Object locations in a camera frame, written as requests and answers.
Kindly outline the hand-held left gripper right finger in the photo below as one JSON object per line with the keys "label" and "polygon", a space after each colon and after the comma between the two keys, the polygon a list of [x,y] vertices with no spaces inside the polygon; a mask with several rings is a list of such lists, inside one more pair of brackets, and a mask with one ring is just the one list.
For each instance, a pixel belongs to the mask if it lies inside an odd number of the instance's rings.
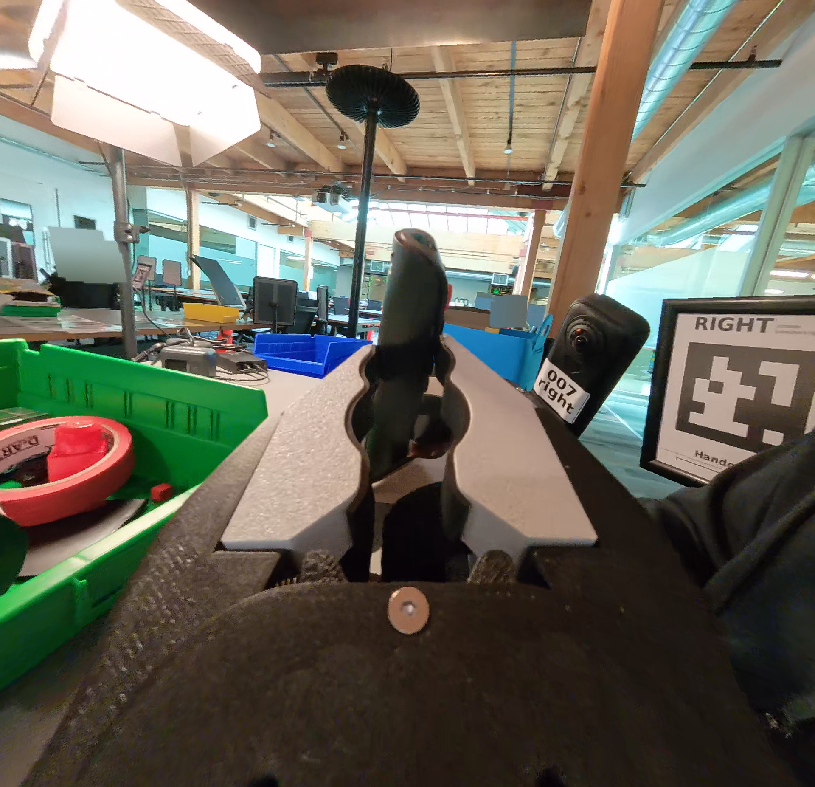
{"label": "hand-held left gripper right finger", "polygon": [[441,339],[445,455],[442,523],[475,556],[521,563],[538,547],[591,547],[597,535],[556,450],[522,392],[451,336]]}

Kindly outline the grey light stand pole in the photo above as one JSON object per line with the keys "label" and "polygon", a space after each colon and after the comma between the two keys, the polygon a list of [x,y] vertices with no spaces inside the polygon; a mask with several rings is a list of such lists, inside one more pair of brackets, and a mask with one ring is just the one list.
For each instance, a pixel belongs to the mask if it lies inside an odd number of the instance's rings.
{"label": "grey light stand pole", "polygon": [[124,281],[120,283],[120,315],[126,358],[133,360],[138,353],[136,338],[135,305],[132,271],[132,245],[135,242],[134,226],[130,219],[126,183],[126,159],[122,148],[103,144],[104,156],[112,185],[114,206],[114,241],[124,265]]}

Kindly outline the red plastic cap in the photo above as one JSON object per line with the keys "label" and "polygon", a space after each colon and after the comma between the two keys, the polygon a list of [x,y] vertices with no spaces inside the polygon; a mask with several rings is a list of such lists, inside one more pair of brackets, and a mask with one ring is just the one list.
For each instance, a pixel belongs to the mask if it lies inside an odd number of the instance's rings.
{"label": "red plastic cap", "polygon": [[54,443],[46,458],[49,483],[75,476],[102,461],[110,451],[112,436],[96,422],[69,422],[56,426]]}

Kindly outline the black computer monitor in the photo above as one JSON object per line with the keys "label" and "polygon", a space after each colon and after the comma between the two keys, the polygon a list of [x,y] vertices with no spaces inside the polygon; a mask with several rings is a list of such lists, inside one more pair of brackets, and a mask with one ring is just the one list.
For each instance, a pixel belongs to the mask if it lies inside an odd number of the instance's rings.
{"label": "black computer monitor", "polygon": [[281,333],[295,322],[298,283],[289,279],[256,276],[252,287],[252,318],[258,327]]}

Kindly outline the large blue plastic bin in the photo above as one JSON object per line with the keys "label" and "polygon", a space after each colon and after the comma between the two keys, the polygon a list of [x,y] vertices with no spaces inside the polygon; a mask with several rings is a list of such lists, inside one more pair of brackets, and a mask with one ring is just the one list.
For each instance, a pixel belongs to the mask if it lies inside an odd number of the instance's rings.
{"label": "large blue plastic bin", "polygon": [[544,360],[545,344],[553,317],[547,314],[533,331],[500,329],[497,333],[446,323],[443,333],[502,378],[530,392]]}

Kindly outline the black remote control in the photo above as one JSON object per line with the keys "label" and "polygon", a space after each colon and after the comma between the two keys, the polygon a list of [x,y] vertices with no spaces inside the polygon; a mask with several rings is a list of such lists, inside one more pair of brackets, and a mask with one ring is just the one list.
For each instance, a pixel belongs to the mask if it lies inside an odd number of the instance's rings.
{"label": "black remote control", "polygon": [[408,458],[441,347],[446,304],[447,278],[433,237],[413,228],[396,231],[372,357],[372,426],[365,440],[372,481]]}

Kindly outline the black floor lamp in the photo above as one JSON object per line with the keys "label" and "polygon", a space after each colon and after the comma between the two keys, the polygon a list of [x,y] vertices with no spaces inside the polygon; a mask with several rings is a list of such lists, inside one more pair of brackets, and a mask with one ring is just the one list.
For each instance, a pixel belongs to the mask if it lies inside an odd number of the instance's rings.
{"label": "black floor lamp", "polygon": [[387,68],[347,65],[327,79],[327,96],[345,117],[363,125],[363,160],[360,198],[354,237],[346,337],[358,338],[360,294],[365,261],[365,241],[371,196],[377,129],[405,127],[417,117],[421,102],[415,89]]}

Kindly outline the red tape roll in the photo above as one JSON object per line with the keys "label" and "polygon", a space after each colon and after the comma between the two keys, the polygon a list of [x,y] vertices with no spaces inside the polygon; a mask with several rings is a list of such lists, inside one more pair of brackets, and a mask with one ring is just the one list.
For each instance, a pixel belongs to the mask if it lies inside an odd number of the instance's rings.
{"label": "red tape roll", "polygon": [[[96,422],[112,436],[107,456],[87,470],[49,483],[46,458],[57,425]],[[34,527],[81,514],[102,505],[129,480],[135,466],[129,429],[112,419],[91,416],[48,417],[2,431],[2,511],[23,527]]]}

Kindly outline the grey power unit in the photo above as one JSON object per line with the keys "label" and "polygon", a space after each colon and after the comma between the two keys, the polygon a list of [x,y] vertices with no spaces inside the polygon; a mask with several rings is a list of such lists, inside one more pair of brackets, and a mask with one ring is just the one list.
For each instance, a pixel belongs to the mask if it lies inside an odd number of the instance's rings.
{"label": "grey power unit", "polygon": [[165,345],[159,352],[158,362],[166,370],[216,378],[217,352],[211,347],[194,345]]}

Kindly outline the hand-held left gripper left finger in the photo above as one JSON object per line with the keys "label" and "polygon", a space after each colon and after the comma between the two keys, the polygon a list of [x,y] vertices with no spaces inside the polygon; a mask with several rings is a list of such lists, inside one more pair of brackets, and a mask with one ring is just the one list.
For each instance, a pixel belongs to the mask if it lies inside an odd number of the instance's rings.
{"label": "hand-held left gripper left finger", "polygon": [[222,534],[225,550],[277,551],[297,568],[325,550],[348,579],[368,580],[375,505],[354,412],[368,401],[373,354],[361,347],[280,415]]}

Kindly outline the white bottle black base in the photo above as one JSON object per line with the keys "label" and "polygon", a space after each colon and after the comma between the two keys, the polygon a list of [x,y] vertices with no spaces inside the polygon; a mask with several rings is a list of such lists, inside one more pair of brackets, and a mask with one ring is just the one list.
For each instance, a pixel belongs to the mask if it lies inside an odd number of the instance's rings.
{"label": "white bottle black base", "polygon": [[20,576],[28,553],[26,531],[5,515],[1,515],[0,549],[0,594],[4,595]]}

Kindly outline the white studio light panel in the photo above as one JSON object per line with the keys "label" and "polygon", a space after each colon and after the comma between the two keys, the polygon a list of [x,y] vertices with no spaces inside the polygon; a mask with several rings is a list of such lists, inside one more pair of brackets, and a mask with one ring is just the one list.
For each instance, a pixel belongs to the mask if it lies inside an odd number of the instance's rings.
{"label": "white studio light panel", "polygon": [[28,54],[53,78],[50,119],[168,166],[193,166],[261,130],[261,59],[187,0],[42,0]]}

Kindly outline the person's right forearm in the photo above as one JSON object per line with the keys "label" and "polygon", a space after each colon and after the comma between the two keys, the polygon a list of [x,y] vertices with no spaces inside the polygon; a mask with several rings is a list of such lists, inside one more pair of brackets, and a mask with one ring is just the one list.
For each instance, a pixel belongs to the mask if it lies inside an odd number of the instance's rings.
{"label": "person's right forearm", "polygon": [[813,722],[813,432],[638,502],[708,598],[750,705],[789,730]]}

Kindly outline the wooden post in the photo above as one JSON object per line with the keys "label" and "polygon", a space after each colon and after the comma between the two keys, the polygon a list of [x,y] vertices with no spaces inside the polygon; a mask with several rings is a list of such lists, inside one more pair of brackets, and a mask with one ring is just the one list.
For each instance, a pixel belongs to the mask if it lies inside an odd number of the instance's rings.
{"label": "wooden post", "polygon": [[610,0],[548,312],[595,292],[664,0]]}

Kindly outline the silver air duct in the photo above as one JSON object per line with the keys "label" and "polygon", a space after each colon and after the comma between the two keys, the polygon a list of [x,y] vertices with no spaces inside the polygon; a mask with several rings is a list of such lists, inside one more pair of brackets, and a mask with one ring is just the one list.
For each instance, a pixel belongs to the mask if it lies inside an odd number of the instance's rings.
{"label": "silver air duct", "polygon": [[658,41],[632,131],[636,140],[739,0],[686,0]]}

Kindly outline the black mat sheet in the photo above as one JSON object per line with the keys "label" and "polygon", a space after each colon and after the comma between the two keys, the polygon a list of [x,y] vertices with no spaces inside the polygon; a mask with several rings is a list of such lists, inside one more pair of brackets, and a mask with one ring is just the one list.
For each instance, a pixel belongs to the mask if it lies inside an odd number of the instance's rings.
{"label": "black mat sheet", "polygon": [[36,577],[111,536],[139,517],[148,500],[108,500],[94,510],[35,527],[24,527],[28,550],[19,579]]}

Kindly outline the dark slanted board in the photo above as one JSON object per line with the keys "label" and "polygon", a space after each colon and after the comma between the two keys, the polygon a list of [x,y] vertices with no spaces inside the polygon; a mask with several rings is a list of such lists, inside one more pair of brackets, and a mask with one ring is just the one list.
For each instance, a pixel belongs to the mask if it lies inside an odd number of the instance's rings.
{"label": "dark slanted board", "polygon": [[193,254],[191,256],[191,262],[203,272],[210,284],[211,291],[221,306],[239,309],[241,312],[246,310],[247,307],[243,295],[231,281],[218,260]]}

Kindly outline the green plastic bin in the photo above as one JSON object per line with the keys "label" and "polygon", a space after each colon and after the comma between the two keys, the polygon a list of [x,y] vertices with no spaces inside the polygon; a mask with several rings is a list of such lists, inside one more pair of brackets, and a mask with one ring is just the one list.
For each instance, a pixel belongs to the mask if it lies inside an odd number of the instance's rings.
{"label": "green plastic bin", "polygon": [[116,603],[160,528],[190,491],[266,418],[262,390],[22,340],[1,346],[2,408],[96,415],[126,426],[135,470],[126,499],[170,484],[176,496],[1,598],[1,685],[12,684]]}

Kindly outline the black framed marker sign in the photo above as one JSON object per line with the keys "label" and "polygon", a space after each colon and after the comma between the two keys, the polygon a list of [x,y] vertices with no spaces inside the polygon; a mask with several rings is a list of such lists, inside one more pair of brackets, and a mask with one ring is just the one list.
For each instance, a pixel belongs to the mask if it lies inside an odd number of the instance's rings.
{"label": "black framed marker sign", "polygon": [[664,300],[642,469],[701,486],[813,422],[813,295]]}

